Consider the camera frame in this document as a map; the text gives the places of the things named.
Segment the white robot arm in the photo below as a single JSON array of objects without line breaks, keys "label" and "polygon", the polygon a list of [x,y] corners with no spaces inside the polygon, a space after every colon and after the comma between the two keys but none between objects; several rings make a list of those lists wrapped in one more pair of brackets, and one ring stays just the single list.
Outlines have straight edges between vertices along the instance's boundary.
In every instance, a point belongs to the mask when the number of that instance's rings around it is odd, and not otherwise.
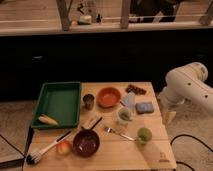
[{"label": "white robot arm", "polygon": [[176,112],[173,108],[183,104],[186,99],[213,114],[213,88],[205,84],[207,78],[208,70],[200,62],[174,68],[166,74],[166,86],[157,96],[164,125],[174,119]]}]

